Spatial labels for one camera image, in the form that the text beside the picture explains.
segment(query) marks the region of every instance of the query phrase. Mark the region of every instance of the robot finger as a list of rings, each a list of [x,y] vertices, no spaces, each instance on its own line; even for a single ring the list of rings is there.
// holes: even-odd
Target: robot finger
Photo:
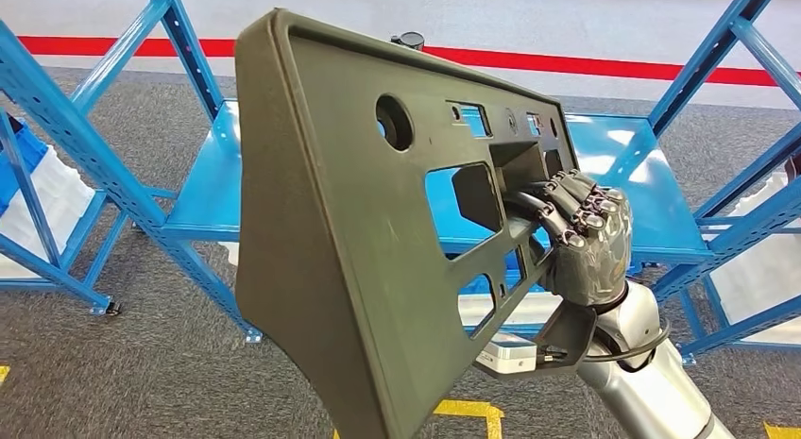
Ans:
[[[573,198],[579,202],[584,202],[585,199],[592,193],[593,185],[587,185],[583,180],[576,179],[572,174],[559,173],[559,184],[569,192]]]
[[[581,210],[581,201],[562,187],[559,181],[537,182],[534,191],[548,199],[564,217],[574,217]]]
[[[598,186],[598,183],[595,181],[595,179],[588,177],[576,169],[570,170],[567,177],[573,179],[575,182],[585,186],[586,189],[590,189],[591,191],[594,191]]]
[[[562,216],[561,212],[557,210],[553,203],[547,203],[534,195],[517,192],[515,193],[515,200],[518,204],[522,203],[527,205],[531,210],[537,214],[537,219],[540,224],[548,232],[548,236],[552,243],[557,245],[573,245],[584,246],[586,242],[584,238],[578,235],[571,224]]]

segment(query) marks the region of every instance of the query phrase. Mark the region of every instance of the blue shelving rack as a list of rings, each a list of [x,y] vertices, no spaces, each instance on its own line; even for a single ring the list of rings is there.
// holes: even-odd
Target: blue shelving rack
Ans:
[[[634,261],[659,262],[670,271],[654,286],[660,301],[680,295],[695,340],[682,352],[692,354],[732,344],[801,314],[801,296],[736,324],[725,321],[715,287],[705,276],[745,249],[784,228],[801,215],[801,181],[794,180],[768,201],[742,217],[718,217],[726,205],[774,170],[801,148],[801,125],[794,127],[757,158],[698,211],[691,211],[681,194],[670,164],[658,145],[659,137],[704,83],[732,46],[742,42],[780,88],[801,107],[801,80],[776,50],[754,28],[754,21],[771,0],[734,0],[690,58],[664,97],[648,116],[570,114],[567,117],[583,171],[604,185],[623,188],[636,217]],[[122,65],[161,20],[176,48],[197,95],[212,123],[195,164],[176,197],[173,209],[162,212],[154,194],[165,194],[140,184],[119,161],[85,118]],[[108,200],[129,215],[246,333],[259,341],[261,333],[245,322],[230,289],[195,253],[191,241],[239,240],[240,186],[239,117],[235,100],[224,100],[200,52],[196,35],[179,0],[150,0],[145,10],[118,42],[67,97],[45,75],[10,31],[0,27],[0,86],[31,114],[94,180]],[[427,186],[443,249],[461,252],[485,236],[460,220],[447,177]],[[710,227],[727,226],[723,230]],[[717,233],[706,241],[704,234]],[[51,269],[52,264],[38,261]],[[57,277],[48,276],[58,283]],[[720,320],[709,334],[700,325],[687,288],[706,280],[708,301]],[[97,305],[104,305],[97,299]],[[534,331],[537,325],[517,325]]]
[[[731,3],[649,116],[657,136],[665,130],[737,42],[748,49],[776,85],[801,109],[801,78],[755,28],[756,19],[770,1],[734,0]],[[787,186],[743,216],[718,216],[727,206],[739,199],[749,188],[769,175],[799,149],[801,149],[801,123],[778,139],[764,154],[693,214],[696,224],[704,234],[715,235],[707,243],[709,250],[714,252],[714,257],[700,264],[678,264],[654,287],[659,299],[665,299],[676,293],[681,295],[685,314],[695,336],[694,341],[682,346],[683,354],[698,354],[727,344],[744,344],[740,339],[801,315],[801,295],[797,295],[754,316],[730,324],[726,319],[717,289],[708,276],[714,269],[772,234],[799,231],[797,228],[785,228],[801,215],[801,179],[798,178],[791,180]],[[725,229],[711,228],[720,226],[725,226]],[[686,290],[689,284],[698,279],[704,283],[707,301],[718,323],[717,330],[711,333],[707,333],[702,326],[695,305]]]
[[[61,92],[5,23],[0,22],[0,89],[23,108],[100,187],[90,210],[73,233],[75,239],[71,239],[71,242],[74,248],[78,248],[85,239],[88,228],[103,206],[112,203],[120,210],[109,238],[101,247],[103,258],[98,257],[89,276],[82,282],[68,274],[69,265],[77,251],[68,250],[64,255],[53,253],[52,236],[49,236],[46,221],[36,225],[48,248],[48,262],[1,237],[0,250],[42,276],[41,282],[23,285],[22,288],[61,290],[90,302],[94,312],[105,312],[111,300],[91,288],[125,218],[130,217],[245,332],[248,342],[260,342],[262,334],[242,318],[230,288],[195,252],[191,243],[164,232],[167,214],[156,203],[154,196],[174,195],[140,183],[86,118],[97,98],[106,91],[159,21],[192,80],[209,120],[215,123],[224,106],[222,95],[180,0],[149,0],[145,9],[70,96]],[[0,135],[3,144],[13,148],[14,141],[8,136],[8,130],[0,132]],[[226,141],[221,137],[218,143],[225,145]],[[25,173],[21,175],[21,188],[32,215],[43,218],[36,195],[29,186],[29,177]]]

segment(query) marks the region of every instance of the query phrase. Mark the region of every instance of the plastic part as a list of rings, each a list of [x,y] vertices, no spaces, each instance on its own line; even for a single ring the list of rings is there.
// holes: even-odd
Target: plastic part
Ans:
[[[410,437],[550,263],[531,261],[534,224],[503,210],[497,235],[456,260],[442,255],[426,173],[484,164],[500,208],[489,145],[452,125],[448,101],[484,106],[497,142],[516,144],[519,153],[536,140],[510,121],[525,123],[525,113],[536,112],[566,136],[561,108],[493,77],[285,10],[240,35],[236,74],[243,162],[237,303],[309,378],[344,437]],[[337,99],[345,89],[349,100]],[[393,106],[377,104],[383,97]],[[408,147],[381,137],[377,105],[396,132],[407,132],[404,120],[412,123]],[[570,140],[559,144],[571,168]],[[504,257],[518,247],[526,278],[504,296]],[[457,293],[477,274],[492,282],[494,313],[470,339]]]

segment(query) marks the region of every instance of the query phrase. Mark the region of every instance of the metal foot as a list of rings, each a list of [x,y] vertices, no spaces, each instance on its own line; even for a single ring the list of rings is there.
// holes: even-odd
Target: metal foot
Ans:
[[[97,315],[97,316],[100,316],[100,315],[103,315],[103,314],[107,314],[107,311],[108,311],[110,308],[112,308],[112,306],[114,305],[114,303],[113,303],[113,302],[111,302],[111,296],[110,296],[110,295],[106,295],[106,296],[105,296],[105,298],[109,300],[109,302],[108,302],[108,303],[106,303],[105,305],[102,305],[102,304],[94,304],[94,305],[92,306],[92,308],[89,310],[89,313],[91,313],[91,314],[94,314],[94,315]]]
[[[681,364],[684,366],[695,366],[698,362],[695,361],[695,356],[688,354],[681,356]]]
[[[245,343],[261,343],[262,333],[256,329],[248,329],[245,333]]]
[[[109,302],[109,307],[106,309],[106,316],[116,316],[120,314],[120,304],[117,302]]]

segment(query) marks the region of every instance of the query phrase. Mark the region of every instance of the blue steel frame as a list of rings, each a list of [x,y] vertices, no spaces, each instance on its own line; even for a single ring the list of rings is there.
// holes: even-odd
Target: blue steel frame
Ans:
[[[111,254],[111,249],[119,237],[127,217],[123,213],[117,215],[84,280],[73,278],[69,274],[70,268],[108,203],[106,193],[103,191],[95,192],[84,215],[78,220],[75,229],[67,240],[63,254],[60,254],[53,239],[52,231],[47,224],[47,217],[44,215],[39,196],[34,190],[30,174],[20,157],[16,137],[11,131],[10,122],[2,107],[0,107],[0,142],[3,143],[3,148],[7,152],[17,185],[19,185],[25,199],[28,212],[48,259],[46,262],[24,247],[14,243],[8,237],[0,235],[0,253],[39,275],[38,278],[32,279],[0,279],[0,290],[60,291],[89,302],[92,305],[90,312],[93,314],[109,312],[111,299],[107,295],[101,295],[94,291],[92,287]]]
[[[737,41],[751,52],[779,88],[801,109],[801,78],[754,28],[754,21],[768,2],[770,0],[734,0],[731,3],[650,114],[649,121],[657,137],[687,105],[692,95]],[[799,149],[801,124],[793,127],[694,213],[699,229],[704,234],[715,236],[708,242],[714,257],[699,264],[678,264],[654,286],[656,297],[660,301],[680,294],[690,328],[695,335],[693,342],[681,347],[685,356],[727,344],[765,346],[737,341],[801,315],[801,295],[798,295],[736,324],[729,324],[717,290],[707,275],[772,234],[801,232],[799,228],[785,228],[801,215],[801,179],[798,178],[742,217],[715,217],[715,214],[737,200]],[[711,333],[707,333],[699,321],[687,292],[687,288],[700,278],[703,278],[707,301],[718,323],[717,330]]]
[[[78,85],[71,97],[61,92],[59,86],[25,50],[9,28],[0,21],[0,89],[22,107],[99,186],[102,186],[95,195],[94,207],[110,201],[120,210],[120,215],[110,233],[110,238],[113,239],[107,238],[101,246],[102,258],[95,261],[83,283],[69,277],[66,272],[67,267],[59,263],[58,256],[54,260],[51,259],[55,263],[45,262],[3,237],[0,237],[0,250],[28,269],[42,275],[42,280],[36,280],[29,286],[42,290],[66,291],[92,302],[95,311],[100,309],[105,311],[110,300],[92,291],[91,283],[94,283],[102,263],[108,258],[113,241],[125,223],[125,217],[129,216],[246,333],[247,342],[260,342],[262,334],[242,318],[228,285],[203,261],[191,243],[172,239],[162,233],[161,228],[166,220],[166,214],[153,196],[175,197],[175,194],[142,185],[111,151],[86,118],[86,113],[97,98],[109,87],[158,21],[162,21],[210,122],[213,122],[222,106],[223,98],[180,0],[149,0],[145,9],[134,19],[109,53],[92,69],[86,80]],[[87,211],[85,218],[95,213],[99,215],[94,207],[91,207],[93,214]],[[73,233],[75,239],[71,238],[72,246],[68,245],[68,251],[61,256],[63,261],[71,262],[75,257],[70,252],[77,253],[75,248],[79,248],[79,244],[86,239],[81,234],[82,230],[90,228],[91,223],[92,221],[87,219],[86,223],[78,224],[80,232],[77,230]]]

